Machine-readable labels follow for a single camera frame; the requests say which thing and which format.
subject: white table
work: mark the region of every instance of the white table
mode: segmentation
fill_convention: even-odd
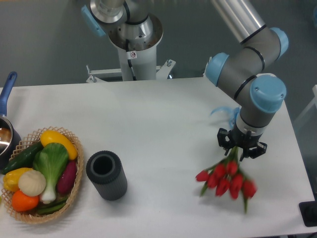
[[[0,210],[1,237],[200,237],[237,238],[310,233],[298,204],[314,199],[285,107],[261,141],[265,155],[245,159],[242,168],[258,192],[243,212],[242,198],[202,198],[195,176],[223,158],[216,134],[236,107],[205,78],[15,87],[8,119],[20,135],[38,128],[65,127],[81,140],[85,162],[110,150],[123,164],[128,191],[103,200],[84,174],[72,209],[60,220],[27,225]]]

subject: orange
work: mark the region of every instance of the orange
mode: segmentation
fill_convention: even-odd
[[[21,190],[18,190],[12,196],[12,207],[17,212],[25,212],[35,208],[39,204],[39,196],[29,197]]]

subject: yellow bell pepper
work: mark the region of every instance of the yellow bell pepper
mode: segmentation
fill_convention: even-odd
[[[12,192],[16,192],[17,190],[19,190],[19,179],[22,174],[29,170],[32,170],[32,168],[19,168],[17,170],[12,170],[6,173],[3,177],[4,188]]]
[[[68,152],[69,160],[74,160],[78,156],[76,147],[73,145],[73,143],[71,143],[71,141],[66,136],[59,133],[58,131],[55,131],[55,130],[44,131],[40,137],[40,141],[44,147],[50,143],[62,144]]]

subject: wicker basket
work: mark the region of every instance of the wicker basket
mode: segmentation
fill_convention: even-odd
[[[28,134],[27,137],[24,137],[22,141],[16,146],[16,149],[13,151],[13,154],[11,155],[11,158],[14,158],[18,153],[23,151],[28,146],[32,145],[33,143],[40,140],[40,136],[42,133],[46,130],[55,130],[60,132],[61,134],[65,135],[76,147],[78,152],[78,158],[77,158],[77,175],[75,184],[73,186],[72,191],[69,194],[69,198],[66,201],[65,206],[63,206],[59,211],[54,212],[53,214],[49,215],[43,215],[40,216],[36,213],[36,211],[31,210],[29,212],[16,212],[12,205],[11,205],[11,199],[13,196],[13,192],[7,191],[5,189],[2,189],[2,202],[4,203],[4,206],[7,208],[7,212],[10,214],[10,216],[14,217],[17,221],[22,221],[28,224],[39,224],[51,221],[53,219],[58,218],[60,215],[62,215],[73,203],[80,186],[80,181],[83,175],[83,169],[84,169],[84,156],[83,156],[83,148],[78,140],[78,137],[76,137],[71,131],[68,131],[67,129],[64,129],[63,127],[49,127],[49,128],[43,128],[39,129],[37,131],[34,131],[32,134]]]

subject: metal bracket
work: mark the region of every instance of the metal bracket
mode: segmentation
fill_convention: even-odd
[[[171,71],[176,65],[176,62],[168,59],[163,66],[157,66],[157,79],[168,79],[172,78]],[[88,79],[86,80],[87,83],[100,83],[100,82],[107,82],[106,80],[102,80],[100,78],[115,78],[115,77],[121,77],[121,69],[115,68],[115,69],[102,69],[102,70],[91,70],[89,69],[89,66],[86,66],[87,68],[87,74]]]
[[[298,117],[294,120],[293,128],[297,133],[313,116],[314,105],[317,109],[317,85],[313,87],[314,98],[308,103],[308,105],[302,110]]]

